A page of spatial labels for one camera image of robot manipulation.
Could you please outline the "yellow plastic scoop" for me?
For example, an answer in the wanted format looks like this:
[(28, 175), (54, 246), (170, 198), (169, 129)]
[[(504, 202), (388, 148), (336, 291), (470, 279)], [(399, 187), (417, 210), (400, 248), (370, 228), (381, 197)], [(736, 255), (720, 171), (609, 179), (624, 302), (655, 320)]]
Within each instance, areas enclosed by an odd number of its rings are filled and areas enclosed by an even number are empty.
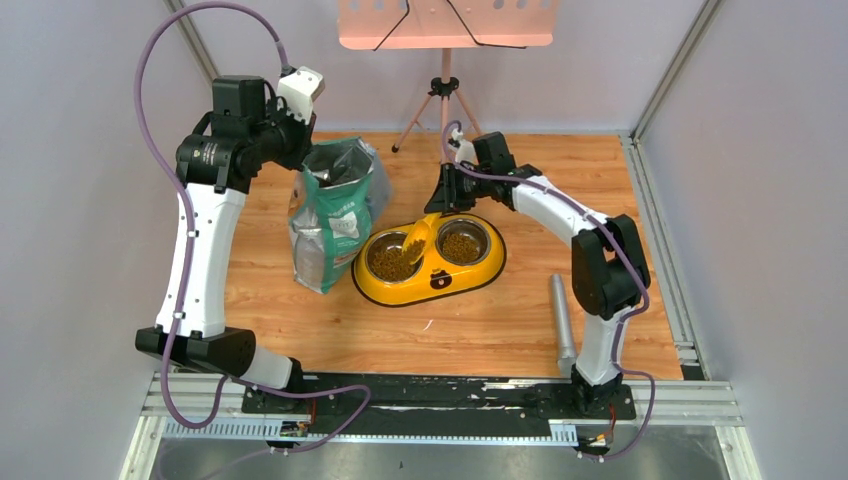
[(433, 226), (441, 216), (439, 212), (429, 213), (413, 224), (402, 245), (400, 259), (404, 264), (413, 265), (422, 257), (433, 238)]

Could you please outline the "green pet food bag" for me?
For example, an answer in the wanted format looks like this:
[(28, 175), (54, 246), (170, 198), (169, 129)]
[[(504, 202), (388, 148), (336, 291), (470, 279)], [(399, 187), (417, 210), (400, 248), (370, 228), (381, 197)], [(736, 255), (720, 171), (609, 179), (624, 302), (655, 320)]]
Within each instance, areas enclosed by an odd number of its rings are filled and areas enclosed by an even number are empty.
[(316, 293), (338, 282), (370, 236), (373, 153), (360, 137), (316, 143), (295, 177), (288, 211), (294, 279)]

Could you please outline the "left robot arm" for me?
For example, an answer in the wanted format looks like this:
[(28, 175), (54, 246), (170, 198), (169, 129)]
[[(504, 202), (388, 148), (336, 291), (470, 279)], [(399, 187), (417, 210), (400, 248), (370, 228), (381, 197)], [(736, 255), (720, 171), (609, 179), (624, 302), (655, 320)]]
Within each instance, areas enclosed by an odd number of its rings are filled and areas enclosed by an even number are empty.
[(296, 359), (274, 354), (249, 329), (228, 326), (225, 287), (231, 247), (251, 181), (276, 163), (300, 171), (312, 147), (321, 74), (301, 67), (275, 90), (258, 76), (214, 79), (213, 108), (176, 150), (180, 235), (154, 326), (137, 331), (138, 351), (167, 363), (264, 385), (283, 413), (306, 400)]

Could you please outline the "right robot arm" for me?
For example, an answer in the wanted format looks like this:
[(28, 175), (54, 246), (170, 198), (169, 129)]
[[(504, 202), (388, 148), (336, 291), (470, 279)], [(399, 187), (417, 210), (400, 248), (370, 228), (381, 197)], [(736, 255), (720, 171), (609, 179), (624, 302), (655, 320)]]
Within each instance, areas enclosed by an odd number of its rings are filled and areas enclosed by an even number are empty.
[(571, 289), (585, 313), (570, 374), (571, 403), (584, 417), (598, 416), (622, 386), (619, 357), (630, 320), (649, 304), (650, 273), (635, 221), (597, 212), (535, 166), (518, 165), (500, 132), (467, 140), (451, 123), (441, 142), (447, 160), (427, 213), (466, 212), (490, 198), (535, 220), (569, 248)]

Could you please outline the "yellow double pet bowl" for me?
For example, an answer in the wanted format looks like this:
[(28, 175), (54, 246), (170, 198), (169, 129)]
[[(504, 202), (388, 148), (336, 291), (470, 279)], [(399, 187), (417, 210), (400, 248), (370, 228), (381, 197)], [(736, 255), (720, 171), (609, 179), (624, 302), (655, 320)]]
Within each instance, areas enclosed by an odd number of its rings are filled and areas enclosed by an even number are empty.
[[(366, 252), (380, 236), (390, 232), (408, 233), (410, 224), (373, 234), (351, 267), (354, 286), (367, 300), (383, 307), (406, 307), (477, 290), (493, 283), (503, 272), (507, 248), (501, 233), (489, 221), (472, 214), (451, 214), (438, 219), (434, 238), (421, 258), (418, 271), (405, 281), (388, 283), (375, 277), (366, 263)], [(436, 240), (449, 233), (467, 235), (478, 242), (481, 257), (469, 265), (457, 265), (437, 251)]]

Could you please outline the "blue wrapped package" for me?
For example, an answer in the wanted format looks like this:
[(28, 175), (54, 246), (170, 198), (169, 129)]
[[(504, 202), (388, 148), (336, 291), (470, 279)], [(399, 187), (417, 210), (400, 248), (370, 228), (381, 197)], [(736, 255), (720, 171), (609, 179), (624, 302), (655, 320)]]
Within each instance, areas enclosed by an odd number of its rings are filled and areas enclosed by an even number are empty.
[(371, 222), (376, 224), (391, 202), (393, 188), (378, 152), (375, 149), (370, 149), (368, 156), (371, 160), (371, 170), (365, 203)]

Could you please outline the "brown kibble in bowls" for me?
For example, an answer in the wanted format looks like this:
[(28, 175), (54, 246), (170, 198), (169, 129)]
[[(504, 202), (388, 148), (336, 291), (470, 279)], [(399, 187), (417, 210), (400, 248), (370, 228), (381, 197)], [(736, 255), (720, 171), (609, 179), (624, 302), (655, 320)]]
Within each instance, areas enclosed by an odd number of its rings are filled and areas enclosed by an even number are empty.
[[(420, 268), (423, 258), (415, 263), (411, 260), (423, 253), (428, 244), (423, 240), (415, 241), (407, 249), (403, 248), (407, 234), (390, 232), (378, 237), (366, 252), (366, 263), (370, 272), (380, 280), (398, 283), (410, 279)], [(450, 263), (469, 265), (481, 257), (478, 242), (467, 235), (449, 233), (436, 240), (437, 251)]]

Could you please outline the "pink music stand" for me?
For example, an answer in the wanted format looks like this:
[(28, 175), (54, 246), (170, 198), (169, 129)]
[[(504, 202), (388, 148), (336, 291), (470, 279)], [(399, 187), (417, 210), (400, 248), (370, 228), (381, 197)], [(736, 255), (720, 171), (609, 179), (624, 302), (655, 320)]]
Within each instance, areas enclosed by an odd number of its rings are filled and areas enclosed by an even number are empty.
[(448, 123), (456, 98), (475, 133), (482, 129), (452, 75), (456, 49), (524, 50), (553, 41), (556, 1), (340, 1), (338, 38), (349, 50), (438, 50), (440, 74), (433, 77), (425, 100), (392, 145), (400, 150), (430, 103), (438, 103), (440, 126)]

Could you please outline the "grey metal tube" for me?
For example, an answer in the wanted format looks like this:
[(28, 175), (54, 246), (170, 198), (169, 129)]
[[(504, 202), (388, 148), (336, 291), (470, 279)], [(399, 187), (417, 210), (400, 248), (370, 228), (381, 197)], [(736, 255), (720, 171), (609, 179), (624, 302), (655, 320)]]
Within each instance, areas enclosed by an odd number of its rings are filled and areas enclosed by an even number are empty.
[(549, 293), (557, 335), (556, 364), (563, 378), (571, 378), (578, 349), (572, 331), (565, 284), (560, 274), (550, 276)]

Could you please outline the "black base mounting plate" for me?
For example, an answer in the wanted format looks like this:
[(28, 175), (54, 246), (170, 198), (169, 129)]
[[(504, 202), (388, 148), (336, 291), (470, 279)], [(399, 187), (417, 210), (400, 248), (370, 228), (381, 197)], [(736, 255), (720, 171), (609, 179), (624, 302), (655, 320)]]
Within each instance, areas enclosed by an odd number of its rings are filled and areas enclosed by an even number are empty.
[(317, 399), (288, 399), (248, 391), (241, 410), (248, 414), (303, 415), (310, 430), (330, 433), (357, 430), (426, 433), (521, 433), (544, 420), (588, 420), (608, 425), (636, 418), (629, 387), (620, 385), (596, 399), (568, 380), (519, 380), (507, 377), (421, 376), (313, 373), (303, 391)]

